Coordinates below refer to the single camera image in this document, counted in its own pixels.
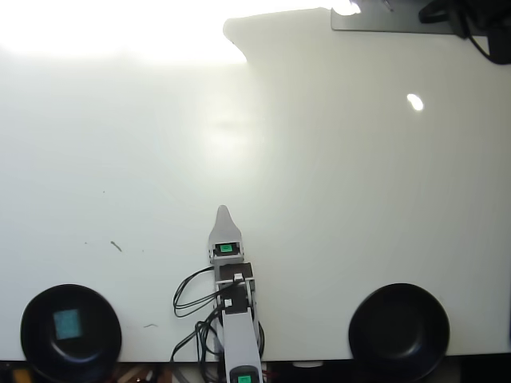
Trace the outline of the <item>white gripper green sticker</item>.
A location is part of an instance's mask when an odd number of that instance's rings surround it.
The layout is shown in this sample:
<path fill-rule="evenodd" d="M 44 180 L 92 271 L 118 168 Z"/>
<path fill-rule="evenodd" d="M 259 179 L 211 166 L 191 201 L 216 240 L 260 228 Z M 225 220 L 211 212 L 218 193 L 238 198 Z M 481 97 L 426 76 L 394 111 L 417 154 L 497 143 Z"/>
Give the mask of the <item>white gripper green sticker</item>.
<path fill-rule="evenodd" d="M 208 258 L 212 265 L 238 264 L 244 262 L 244 249 L 240 229 L 232 220 L 225 205 L 217 209 L 216 220 L 208 237 Z"/>

